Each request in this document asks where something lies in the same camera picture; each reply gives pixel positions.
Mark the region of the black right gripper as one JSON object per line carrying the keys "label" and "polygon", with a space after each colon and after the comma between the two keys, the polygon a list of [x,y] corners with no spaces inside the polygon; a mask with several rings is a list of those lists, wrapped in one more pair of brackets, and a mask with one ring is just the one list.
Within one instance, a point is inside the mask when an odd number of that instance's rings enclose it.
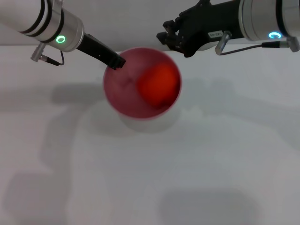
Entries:
{"label": "black right gripper", "polygon": [[232,39],[243,38],[239,24],[239,0],[231,0],[212,5],[209,0],[201,0],[195,6],[181,12],[177,21],[163,23],[167,32],[156,35],[162,45],[171,51],[182,52],[186,58],[195,54],[207,43],[218,42],[221,37],[210,33],[228,31]]}

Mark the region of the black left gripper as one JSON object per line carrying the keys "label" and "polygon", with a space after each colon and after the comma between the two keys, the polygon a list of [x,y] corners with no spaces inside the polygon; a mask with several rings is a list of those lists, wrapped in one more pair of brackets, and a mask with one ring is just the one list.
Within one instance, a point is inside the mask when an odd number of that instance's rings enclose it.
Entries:
{"label": "black left gripper", "polygon": [[85,33],[77,49],[106,64],[109,68],[117,70],[122,68],[126,60],[115,51],[104,45],[90,34]]}

